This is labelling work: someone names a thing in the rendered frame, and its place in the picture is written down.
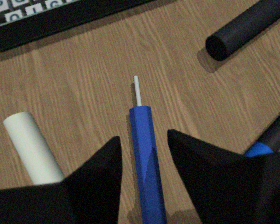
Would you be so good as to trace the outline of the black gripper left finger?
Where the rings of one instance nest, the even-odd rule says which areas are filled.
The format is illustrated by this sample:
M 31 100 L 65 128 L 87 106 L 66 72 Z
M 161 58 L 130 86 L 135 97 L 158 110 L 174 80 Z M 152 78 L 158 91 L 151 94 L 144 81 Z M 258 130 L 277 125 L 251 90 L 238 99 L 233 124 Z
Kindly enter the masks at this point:
M 112 137 L 58 183 L 0 190 L 0 224 L 118 224 L 122 148 Z

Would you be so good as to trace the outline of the blue stylus with silver tip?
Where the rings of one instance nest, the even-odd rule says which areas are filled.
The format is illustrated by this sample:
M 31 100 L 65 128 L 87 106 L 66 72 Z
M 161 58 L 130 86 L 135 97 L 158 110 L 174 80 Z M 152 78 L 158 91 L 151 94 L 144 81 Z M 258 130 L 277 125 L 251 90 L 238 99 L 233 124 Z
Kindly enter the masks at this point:
M 129 109 L 143 224 L 167 224 L 151 107 L 142 106 L 134 76 L 137 107 Z

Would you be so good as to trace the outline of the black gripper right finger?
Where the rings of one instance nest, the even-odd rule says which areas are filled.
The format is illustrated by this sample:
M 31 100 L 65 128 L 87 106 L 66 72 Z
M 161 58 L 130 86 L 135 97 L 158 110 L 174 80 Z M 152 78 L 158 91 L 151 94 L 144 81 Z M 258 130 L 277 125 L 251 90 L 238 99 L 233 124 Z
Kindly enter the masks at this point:
M 249 158 L 175 129 L 167 140 L 202 224 L 266 224 L 280 185 L 280 152 Z

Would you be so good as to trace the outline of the dark teal keyboard with white keys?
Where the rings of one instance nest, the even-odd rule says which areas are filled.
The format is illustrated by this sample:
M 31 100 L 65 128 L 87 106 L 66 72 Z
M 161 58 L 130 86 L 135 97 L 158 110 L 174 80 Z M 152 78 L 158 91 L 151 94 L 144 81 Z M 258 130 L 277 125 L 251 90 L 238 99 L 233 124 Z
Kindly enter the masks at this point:
M 156 0 L 0 0 L 0 53 Z

